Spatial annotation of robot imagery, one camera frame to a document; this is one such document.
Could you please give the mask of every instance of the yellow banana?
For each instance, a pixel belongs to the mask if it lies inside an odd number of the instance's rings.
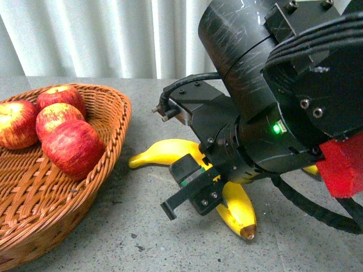
[[[204,155],[199,151],[198,144],[184,139],[167,139],[156,142],[145,152],[132,157],[129,160],[129,166],[137,168],[151,163],[170,165],[189,153],[205,170],[212,167],[211,164],[206,165],[202,161]]]
[[[227,182],[223,187],[225,204],[219,204],[217,211],[226,224],[238,236],[252,240],[256,233],[256,215],[254,207],[241,184]]]
[[[320,172],[319,172],[319,169],[318,167],[316,167],[316,165],[311,165],[311,166],[308,166],[308,167],[304,167],[303,168],[306,172],[310,173],[310,174],[313,174],[313,175],[319,175]]]
[[[206,165],[202,158],[197,143],[183,139],[167,139],[153,144],[145,152],[132,157],[129,160],[131,168],[137,168],[145,164],[170,165],[191,154],[193,158],[205,170],[212,167]],[[238,235],[246,239],[253,239],[256,233],[256,215],[248,195],[240,184],[227,182],[223,188],[224,204],[217,206],[217,211],[225,223]]]

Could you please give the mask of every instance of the curtain fold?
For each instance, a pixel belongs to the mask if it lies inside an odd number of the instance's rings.
[[[197,34],[209,2],[0,0],[0,76],[164,79],[215,71]],[[343,10],[349,0],[336,2]]]

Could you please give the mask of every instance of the red apple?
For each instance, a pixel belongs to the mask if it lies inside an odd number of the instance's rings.
[[[41,111],[41,108],[40,106],[38,105],[38,103],[35,103],[34,106],[36,107],[37,111],[40,112]]]
[[[97,165],[105,145],[96,130],[82,120],[55,128],[41,145],[48,158],[73,180],[83,180]]]
[[[21,149],[35,144],[38,113],[38,108],[26,100],[0,104],[0,146]]]
[[[86,105],[83,97],[76,88],[68,85],[61,85],[42,92],[37,98],[37,104],[41,109],[55,104],[66,103],[76,107],[86,118]]]
[[[43,140],[60,124],[69,120],[85,120],[81,112],[66,103],[55,103],[45,107],[36,117],[36,134]]]

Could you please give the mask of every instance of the table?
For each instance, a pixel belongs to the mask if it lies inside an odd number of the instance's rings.
[[[114,78],[0,78],[1,100],[62,83],[102,84],[126,94],[132,121],[119,161],[85,218],[55,249],[12,271],[363,271],[363,235],[327,227],[307,216],[265,178],[245,185],[258,217],[252,241],[236,236],[214,210],[199,216],[186,202],[169,221],[160,203],[178,190],[168,168],[136,171],[128,159],[156,141],[197,141],[191,129],[161,121],[151,109],[173,80]],[[219,81],[210,82],[224,90]],[[337,212],[323,182],[302,171],[284,174],[299,192]],[[354,197],[363,203],[363,194]]]

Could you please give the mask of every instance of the screw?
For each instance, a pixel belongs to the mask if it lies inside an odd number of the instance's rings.
[[[303,99],[300,101],[300,107],[303,109],[307,109],[310,106],[310,102],[308,99]]]
[[[320,108],[315,108],[313,110],[313,116],[315,118],[321,118],[323,116],[323,109],[320,109]]]
[[[297,10],[298,7],[299,4],[297,3],[296,0],[290,0],[290,2],[287,5],[285,5],[285,8],[288,13],[293,13],[295,10]]]
[[[334,0],[323,0],[322,6],[324,7],[324,9],[328,10],[332,6],[334,6]]]
[[[316,154],[316,155],[320,153],[319,147],[315,147],[315,146],[311,149],[311,151],[313,152],[313,154]]]

